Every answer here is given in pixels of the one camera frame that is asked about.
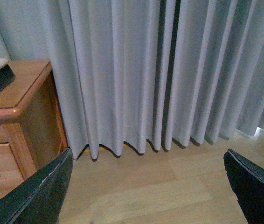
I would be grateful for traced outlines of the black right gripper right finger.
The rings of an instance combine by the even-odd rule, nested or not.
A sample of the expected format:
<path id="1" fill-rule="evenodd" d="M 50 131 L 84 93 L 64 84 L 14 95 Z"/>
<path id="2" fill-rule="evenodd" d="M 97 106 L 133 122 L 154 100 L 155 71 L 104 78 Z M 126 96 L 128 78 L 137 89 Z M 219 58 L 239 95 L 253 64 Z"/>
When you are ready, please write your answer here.
<path id="1" fill-rule="evenodd" d="M 229 184 L 250 224 L 264 224 L 264 169 L 228 149 L 223 156 Z"/>

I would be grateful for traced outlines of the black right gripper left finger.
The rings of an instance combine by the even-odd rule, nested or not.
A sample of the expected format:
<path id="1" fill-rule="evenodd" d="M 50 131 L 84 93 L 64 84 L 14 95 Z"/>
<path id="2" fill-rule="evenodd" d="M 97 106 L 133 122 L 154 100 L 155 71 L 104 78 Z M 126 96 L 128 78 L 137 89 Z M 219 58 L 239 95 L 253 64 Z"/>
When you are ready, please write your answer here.
<path id="1" fill-rule="evenodd" d="M 0 199 L 0 224 L 56 224 L 72 169 L 68 148 Z"/>

